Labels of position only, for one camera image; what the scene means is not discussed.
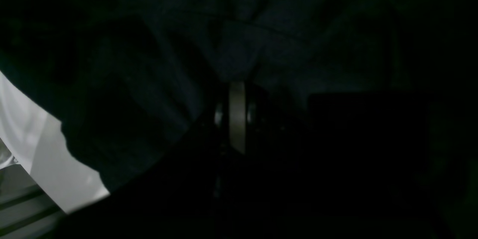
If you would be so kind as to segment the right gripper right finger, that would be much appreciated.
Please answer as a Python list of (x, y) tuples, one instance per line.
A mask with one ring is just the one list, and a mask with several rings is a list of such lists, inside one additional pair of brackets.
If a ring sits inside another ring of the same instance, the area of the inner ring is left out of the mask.
[(427, 99), (402, 91), (313, 94), (300, 121), (246, 84), (245, 153), (294, 212), (418, 218), (439, 239), (448, 225), (415, 181), (429, 167)]

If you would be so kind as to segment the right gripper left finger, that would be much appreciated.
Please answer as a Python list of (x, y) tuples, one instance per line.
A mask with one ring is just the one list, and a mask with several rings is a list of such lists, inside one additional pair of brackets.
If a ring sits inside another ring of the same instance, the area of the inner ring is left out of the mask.
[(227, 172), (239, 160), (239, 83), (173, 149), (109, 197), (77, 210), (58, 239), (225, 239)]

